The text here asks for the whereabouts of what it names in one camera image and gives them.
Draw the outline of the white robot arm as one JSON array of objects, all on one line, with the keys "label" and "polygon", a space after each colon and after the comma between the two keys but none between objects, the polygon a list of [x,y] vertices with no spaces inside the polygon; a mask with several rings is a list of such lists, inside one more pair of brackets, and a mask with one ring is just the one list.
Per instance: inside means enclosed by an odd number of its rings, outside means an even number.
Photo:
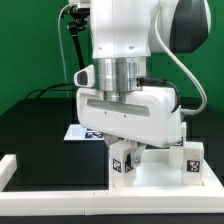
[{"label": "white robot arm", "polygon": [[[184,115],[207,104],[206,93],[176,57],[191,53],[208,38],[207,0],[69,0],[90,18],[93,63],[74,74],[77,115],[82,126],[105,134],[110,148],[125,145],[130,165],[141,163],[146,145],[166,148],[181,139]],[[153,52],[165,52],[191,79],[202,102],[180,105],[178,90],[148,76]]]}]

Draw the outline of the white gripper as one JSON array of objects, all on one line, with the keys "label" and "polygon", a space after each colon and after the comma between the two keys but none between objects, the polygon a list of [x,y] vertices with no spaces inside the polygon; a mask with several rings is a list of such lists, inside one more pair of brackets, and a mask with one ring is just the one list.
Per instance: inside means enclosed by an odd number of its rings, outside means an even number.
[{"label": "white gripper", "polygon": [[165,148],[181,139],[180,109],[173,111],[176,102],[172,88],[144,86],[129,92],[125,102],[106,101],[102,91],[79,88],[76,102],[80,124],[105,133],[107,146],[121,138],[133,140],[133,166],[141,165],[146,144]]}]

